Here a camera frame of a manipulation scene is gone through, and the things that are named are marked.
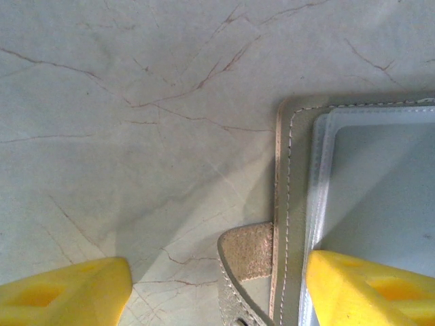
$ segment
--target leather strap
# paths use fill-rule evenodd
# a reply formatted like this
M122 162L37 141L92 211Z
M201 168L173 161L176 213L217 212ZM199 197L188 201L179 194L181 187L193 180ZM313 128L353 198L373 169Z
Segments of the leather strap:
M274 223L227 231L218 242L222 269L219 301L224 325L298 324L309 156L315 118L336 107L433 105L433 97L434 93L428 92L311 96L291 98L281 104L277 120ZM271 270L270 316L267 316L240 282L268 276Z
M224 325L273 325L241 285L244 280L271 275L272 246L272 223L232 229L219 237L219 305Z

